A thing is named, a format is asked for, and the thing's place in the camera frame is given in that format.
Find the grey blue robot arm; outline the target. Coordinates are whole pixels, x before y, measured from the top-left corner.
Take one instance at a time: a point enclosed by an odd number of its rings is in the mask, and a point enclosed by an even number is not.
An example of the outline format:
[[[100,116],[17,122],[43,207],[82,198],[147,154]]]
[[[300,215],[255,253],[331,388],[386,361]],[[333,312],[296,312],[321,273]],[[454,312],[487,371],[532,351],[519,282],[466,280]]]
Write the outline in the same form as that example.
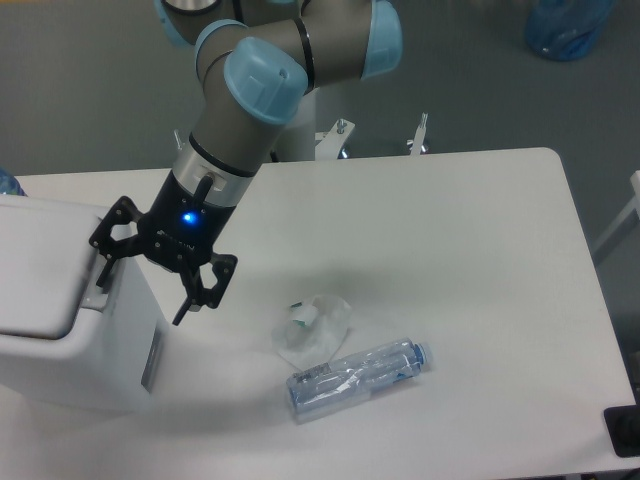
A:
[[[219,305],[237,260],[214,244],[303,97],[394,70],[403,34],[387,1],[282,1],[257,26],[238,10],[217,17],[212,3],[158,7],[194,47],[205,106],[149,211],[118,199],[89,242],[105,260],[98,286],[120,259],[144,256],[179,275],[185,315]]]

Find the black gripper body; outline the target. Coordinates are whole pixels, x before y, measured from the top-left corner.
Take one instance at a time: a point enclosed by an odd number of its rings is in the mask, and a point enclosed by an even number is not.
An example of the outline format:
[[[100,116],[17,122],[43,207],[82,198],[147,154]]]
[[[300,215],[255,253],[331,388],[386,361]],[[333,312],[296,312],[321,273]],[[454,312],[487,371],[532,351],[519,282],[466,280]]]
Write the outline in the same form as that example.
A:
[[[179,270],[178,257],[197,269],[211,260],[213,244],[234,210],[196,204],[170,172],[150,210],[137,222],[141,252],[174,273]]]

